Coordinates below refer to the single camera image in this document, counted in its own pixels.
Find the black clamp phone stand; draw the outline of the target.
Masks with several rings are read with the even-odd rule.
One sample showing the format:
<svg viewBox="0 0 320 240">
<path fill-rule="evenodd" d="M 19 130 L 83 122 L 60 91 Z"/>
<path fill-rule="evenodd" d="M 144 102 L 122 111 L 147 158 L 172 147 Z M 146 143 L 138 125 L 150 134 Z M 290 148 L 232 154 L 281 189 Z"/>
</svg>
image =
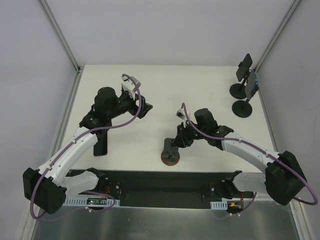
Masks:
<svg viewBox="0 0 320 240">
<path fill-rule="evenodd" d="M 252 108 L 251 104 L 249 103 L 250 100 L 247 100 L 247 98 L 245 98 L 245 100 L 241 99 L 241 100 L 235 101 L 231 106 L 232 112 L 237 117 L 248 118 L 253 112 L 253 108 Z"/>
</svg>

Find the brown base phone stand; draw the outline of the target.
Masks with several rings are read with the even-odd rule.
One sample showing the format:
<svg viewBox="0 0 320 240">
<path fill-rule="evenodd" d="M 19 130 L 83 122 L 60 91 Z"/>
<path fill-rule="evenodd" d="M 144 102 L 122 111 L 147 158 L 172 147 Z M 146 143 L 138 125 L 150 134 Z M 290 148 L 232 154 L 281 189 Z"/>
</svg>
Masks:
<svg viewBox="0 0 320 240">
<path fill-rule="evenodd" d="M 179 148 L 173 145 L 173 138 L 165 138 L 163 151 L 160 155 L 162 162 L 167 166 L 174 166 L 180 160 Z"/>
</svg>

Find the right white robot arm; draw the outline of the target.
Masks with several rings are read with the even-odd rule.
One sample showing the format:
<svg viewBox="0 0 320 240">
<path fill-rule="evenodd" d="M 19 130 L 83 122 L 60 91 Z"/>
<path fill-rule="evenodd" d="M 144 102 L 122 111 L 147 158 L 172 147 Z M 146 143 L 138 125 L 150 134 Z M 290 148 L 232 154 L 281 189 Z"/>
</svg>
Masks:
<svg viewBox="0 0 320 240">
<path fill-rule="evenodd" d="M 222 198 L 232 199 L 242 192 L 269 195 L 280 205 L 287 205 L 305 187 L 306 177 L 295 157 L 289 151 L 269 151 L 242 138 L 233 129 L 219 125 L 207 108 L 194 113 L 192 122 L 183 108 L 176 115 L 182 119 L 177 126 L 174 148 L 190 147 L 194 141 L 205 140 L 210 146 L 233 154 L 259 171 L 256 173 L 237 170 L 215 188 Z"/>
</svg>

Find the black round base phone stand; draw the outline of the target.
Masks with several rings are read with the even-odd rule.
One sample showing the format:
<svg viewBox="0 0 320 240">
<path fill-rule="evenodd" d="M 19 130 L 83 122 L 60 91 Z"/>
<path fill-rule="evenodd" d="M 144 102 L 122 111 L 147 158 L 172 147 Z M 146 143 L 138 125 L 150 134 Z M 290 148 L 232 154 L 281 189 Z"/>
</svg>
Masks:
<svg viewBox="0 0 320 240">
<path fill-rule="evenodd" d="M 245 83 L 247 82 L 247 79 L 243 79 L 242 81 L 239 81 L 239 83 L 235 83 L 231 85 L 229 88 L 229 93 L 232 97 L 238 100 L 243 100 L 246 98 L 245 94 Z"/>
</svg>

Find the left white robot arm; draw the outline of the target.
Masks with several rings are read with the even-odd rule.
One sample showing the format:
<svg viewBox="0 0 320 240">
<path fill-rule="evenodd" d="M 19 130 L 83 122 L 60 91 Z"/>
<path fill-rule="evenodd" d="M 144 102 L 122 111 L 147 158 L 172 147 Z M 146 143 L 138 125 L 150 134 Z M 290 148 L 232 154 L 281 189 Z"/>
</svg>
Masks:
<svg viewBox="0 0 320 240">
<path fill-rule="evenodd" d="M 152 108 L 138 91 L 123 88 L 117 96 L 111 87 L 99 89 L 90 111 L 66 145 L 37 169 L 29 167 L 23 173 L 24 196 L 30 200 L 32 218 L 40 219 L 34 206 L 53 214 L 65 200 L 80 193 L 106 194 L 106 175 L 102 171 L 91 167 L 72 177 L 67 176 L 68 172 L 90 148 L 95 157 L 108 153 L 108 130 L 114 128 L 114 118 L 130 113 L 133 118 L 142 119 Z"/>
</svg>

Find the black phone with red case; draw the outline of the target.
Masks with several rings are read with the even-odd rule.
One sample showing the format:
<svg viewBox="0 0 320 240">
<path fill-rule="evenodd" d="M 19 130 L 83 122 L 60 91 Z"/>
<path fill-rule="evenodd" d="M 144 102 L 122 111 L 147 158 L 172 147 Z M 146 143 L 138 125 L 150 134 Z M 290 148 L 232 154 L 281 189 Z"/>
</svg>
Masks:
<svg viewBox="0 0 320 240">
<path fill-rule="evenodd" d="M 104 131 L 97 135 L 97 143 L 93 147 L 95 157 L 105 156 L 108 154 L 108 132 Z"/>
</svg>

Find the blue edged black phone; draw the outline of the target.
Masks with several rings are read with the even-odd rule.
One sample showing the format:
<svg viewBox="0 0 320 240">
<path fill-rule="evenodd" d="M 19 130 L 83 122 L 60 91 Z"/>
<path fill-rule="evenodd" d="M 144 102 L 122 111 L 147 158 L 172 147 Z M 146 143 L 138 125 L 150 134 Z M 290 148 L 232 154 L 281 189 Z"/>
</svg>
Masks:
<svg viewBox="0 0 320 240">
<path fill-rule="evenodd" d="M 258 91 L 258 78 L 254 70 L 252 70 L 247 79 L 247 83 L 245 86 L 245 96 L 247 100 L 250 100 L 255 93 Z"/>
</svg>

